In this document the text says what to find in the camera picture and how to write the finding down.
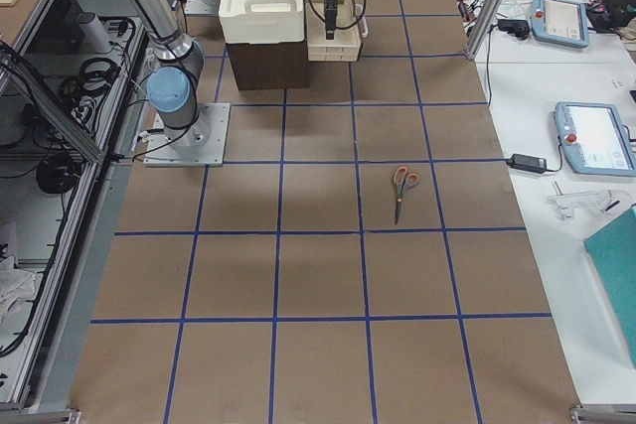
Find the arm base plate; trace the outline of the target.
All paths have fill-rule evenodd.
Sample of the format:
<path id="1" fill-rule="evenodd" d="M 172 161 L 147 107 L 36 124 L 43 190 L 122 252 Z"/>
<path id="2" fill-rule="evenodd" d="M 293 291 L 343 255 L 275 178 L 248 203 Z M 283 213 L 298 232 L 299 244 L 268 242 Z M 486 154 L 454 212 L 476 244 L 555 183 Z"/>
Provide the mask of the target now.
<path id="1" fill-rule="evenodd" d="M 143 156 L 148 167 L 220 167 L 224 163 L 228 126 L 231 114 L 229 103 L 199 103 L 198 121 L 180 139 L 180 132 L 165 129 L 156 113 L 153 127 L 160 132 L 149 138 L 150 153 Z"/>

